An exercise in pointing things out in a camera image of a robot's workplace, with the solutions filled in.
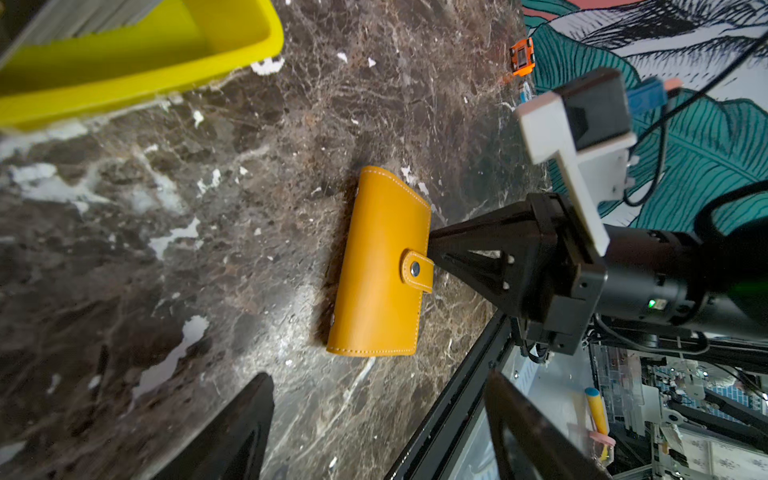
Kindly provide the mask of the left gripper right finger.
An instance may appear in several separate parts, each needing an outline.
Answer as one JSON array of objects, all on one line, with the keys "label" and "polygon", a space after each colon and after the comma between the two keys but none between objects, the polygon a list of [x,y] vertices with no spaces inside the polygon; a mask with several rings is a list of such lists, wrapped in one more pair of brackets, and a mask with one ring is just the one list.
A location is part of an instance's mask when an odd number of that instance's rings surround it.
[{"label": "left gripper right finger", "polygon": [[501,479],[608,479],[503,374],[491,371],[484,403]]}]

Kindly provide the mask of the yellow leather card holder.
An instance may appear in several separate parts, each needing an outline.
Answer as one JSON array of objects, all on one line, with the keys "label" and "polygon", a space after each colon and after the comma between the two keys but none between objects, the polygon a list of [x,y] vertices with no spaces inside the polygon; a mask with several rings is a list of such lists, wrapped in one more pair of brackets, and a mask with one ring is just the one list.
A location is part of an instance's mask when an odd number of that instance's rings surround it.
[{"label": "yellow leather card holder", "polygon": [[348,357],[416,352],[433,289],[430,205],[393,173],[363,168],[326,350]]}]

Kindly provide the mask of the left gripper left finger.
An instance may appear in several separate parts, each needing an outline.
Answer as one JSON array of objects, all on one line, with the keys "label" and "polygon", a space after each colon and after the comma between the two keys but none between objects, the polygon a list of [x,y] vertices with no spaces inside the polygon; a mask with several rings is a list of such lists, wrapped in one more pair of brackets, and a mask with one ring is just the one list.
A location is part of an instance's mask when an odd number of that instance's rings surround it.
[{"label": "left gripper left finger", "polygon": [[258,479],[274,408],[273,379],[261,372],[155,477]]}]

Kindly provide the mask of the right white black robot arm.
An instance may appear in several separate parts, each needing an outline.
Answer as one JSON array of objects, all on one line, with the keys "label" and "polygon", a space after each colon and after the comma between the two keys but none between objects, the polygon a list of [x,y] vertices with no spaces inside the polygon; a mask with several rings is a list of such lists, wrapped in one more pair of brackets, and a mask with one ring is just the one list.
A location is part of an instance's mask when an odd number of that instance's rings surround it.
[{"label": "right white black robot arm", "polygon": [[767,222],[722,233],[715,212],[762,194],[757,182],[723,194],[696,215],[692,233],[609,227],[599,253],[568,200],[523,201],[434,231],[428,255],[508,316],[522,343],[572,354],[592,320],[639,322],[701,336],[767,335]]}]

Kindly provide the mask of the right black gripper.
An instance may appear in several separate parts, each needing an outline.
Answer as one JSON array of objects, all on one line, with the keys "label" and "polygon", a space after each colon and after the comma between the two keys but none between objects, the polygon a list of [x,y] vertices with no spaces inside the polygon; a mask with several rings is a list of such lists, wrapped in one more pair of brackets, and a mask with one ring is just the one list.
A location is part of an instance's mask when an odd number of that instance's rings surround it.
[{"label": "right black gripper", "polygon": [[526,341],[565,355],[579,349],[607,280],[575,208],[557,194],[531,194],[435,230],[428,257],[524,320]]}]

